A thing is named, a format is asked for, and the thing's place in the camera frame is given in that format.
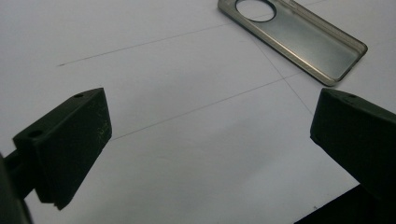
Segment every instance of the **black mechanical part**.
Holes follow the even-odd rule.
[[[358,96],[323,89],[311,138],[378,200],[396,200],[395,114]]]
[[[32,219],[24,200],[11,182],[3,156],[0,154],[0,223],[30,224]]]
[[[18,133],[5,158],[15,195],[35,189],[42,203],[67,206],[111,138],[103,88],[84,91]]]
[[[297,223],[396,223],[396,115],[322,89],[311,138],[361,184]]]

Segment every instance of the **screw hole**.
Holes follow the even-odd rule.
[[[40,136],[42,133],[43,133],[43,131],[40,131],[40,130],[32,131],[31,133],[29,133],[29,137],[36,138],[36,137]]]

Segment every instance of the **white surface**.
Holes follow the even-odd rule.
[[[298,2],[369,47],[336,89],[396,112],[396,2]],[[292,223],[357,184],[309,139],[323,86],[217,1],[1,1],[0,51],[3,155],[77,92],[112,118],[63,211],[28,196],[35,223]]]

